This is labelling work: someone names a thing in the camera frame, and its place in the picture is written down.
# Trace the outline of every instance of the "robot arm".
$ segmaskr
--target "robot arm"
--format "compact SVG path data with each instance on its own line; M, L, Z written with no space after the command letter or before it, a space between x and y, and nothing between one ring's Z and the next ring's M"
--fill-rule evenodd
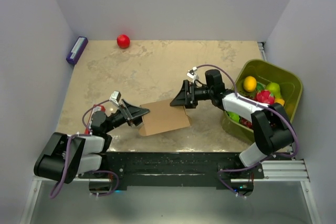
M100 154L106 152L112 140L107 133L124 123L137 126L142 123L142 116L150 112L123 99L120 102L120 97L120 92L115 91L109 99L117 106L116 113L107 116L105 112L97 111L92 115L91 134L52 134L35 163L34 174L61 181L67 160L64 183L68 184L77 174L98 170L102 163Z
M258 104L269 107L282 115L289 123L288 116L282 105L257 103L248 98L235 94L233 90L226 89L222 81L222 75L217 69L205 72L206 84L201 87L196 85L198 77L197 68L193 68L187 74L192 81L184 80L178 95L170 103L171 106L185 106L194 109L200 100L211 100L212 104L223 111L235 112L252 122L255 143L240 155L240 161L245 167L262 161L268 155L291 144L294 139L284 122L263 109Z

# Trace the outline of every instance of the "cardboard piece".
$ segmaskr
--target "cardboard piece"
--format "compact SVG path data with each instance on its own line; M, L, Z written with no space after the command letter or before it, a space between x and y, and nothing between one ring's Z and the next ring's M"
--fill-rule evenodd
M142 117L143 125L139 129L141 136L150 136L161 132L188 127L191 119L183 106L170 107L172 99L140 105L151 112Z

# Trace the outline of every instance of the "red fruit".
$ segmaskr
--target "red fruit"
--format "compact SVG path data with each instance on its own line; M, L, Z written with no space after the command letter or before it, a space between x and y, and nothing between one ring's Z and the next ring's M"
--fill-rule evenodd
M248 127L250 129L252 129L252 123L250 121L246 120L245 118L240 119L240 124L245 126L245 127Z
M274 95L268 90L261 90L257 92L256 100L258 102L273 104L275 102Z
M128 48L130 46L130 43L130 38L125 34L119 35L117 37L117 44L120 48Z

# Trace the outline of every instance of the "plastic fruit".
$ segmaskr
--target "plastic fruit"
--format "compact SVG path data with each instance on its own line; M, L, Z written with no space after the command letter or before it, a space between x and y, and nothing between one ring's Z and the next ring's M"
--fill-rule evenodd
M231 111L226 111L226 113L228 114L228 116L235 122L239 123L240 117L238 114L236 114L235 112L231 112Z
M281 99L281 98L275 98L275 102L280 103L282 106L285 106L285 101L284 101L284 99Z
M128 48L130 46L130 43L130 38L125 34L119 35L117 37L117 44L122 49Z
M256 94L256 100L267 104L273 104L275 102L274 95L269 90L258 91Z
M260 82L257 82L256 90L261 91L261 90L264 90L264 89L265 89L264 85L262 85Z
M240 124L245 126L245 127L248 127L249 129L252 129L252 123L250 121L246 120L245 118L240 119Z
M269 90L275 98L281 98L280 86L275 82L267 84L266 89Z
M253 76L248 76L245 78L243 87L247 92L253 92L257 87L257 80Z

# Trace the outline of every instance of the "black metal base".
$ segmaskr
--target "black metal base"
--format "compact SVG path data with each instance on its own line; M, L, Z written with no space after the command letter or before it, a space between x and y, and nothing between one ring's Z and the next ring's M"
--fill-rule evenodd
M104 154L102 170L111 170L120 178L118 190L128 186L186 186L227 189L219 181L220 169L242 168L239 153L139 153L109 152ZM252 181L231 183L232 178L264 178L262 165L241 173L223 173L221 178L238 191L251 192ZM106 174L86 173L80 178L108 178ZM91 192L106 192L110 182L90 182Z

